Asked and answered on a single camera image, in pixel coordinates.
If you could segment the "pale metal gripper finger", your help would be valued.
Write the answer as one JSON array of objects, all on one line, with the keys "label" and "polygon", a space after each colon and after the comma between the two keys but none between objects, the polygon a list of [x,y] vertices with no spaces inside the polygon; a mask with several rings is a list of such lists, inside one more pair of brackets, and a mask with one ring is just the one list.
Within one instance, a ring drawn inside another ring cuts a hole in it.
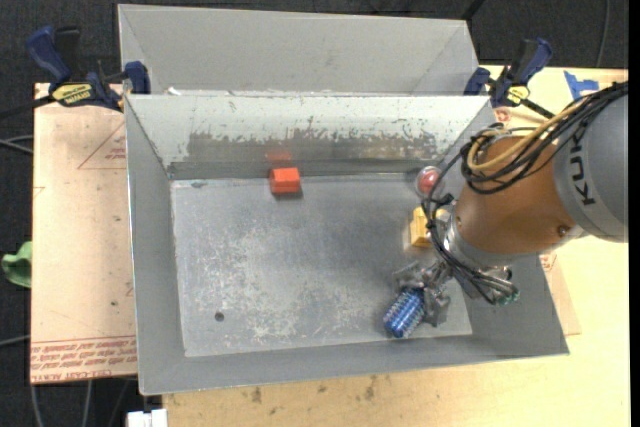
[{"label": "pale metal gripper finger", "polygon": [[420,263],[410,264],[392,274],[394,289],[396,291],[404,289],[435,290],[438,287],[437,281],[440,271],[438,263],[430,266],[422,266]]},{"label": "pale metal gripper finger", "polygon": [[447,320],[451,298],[440,289],[425,288],[423,291],[425,313],[423,320],[438,327]]}]

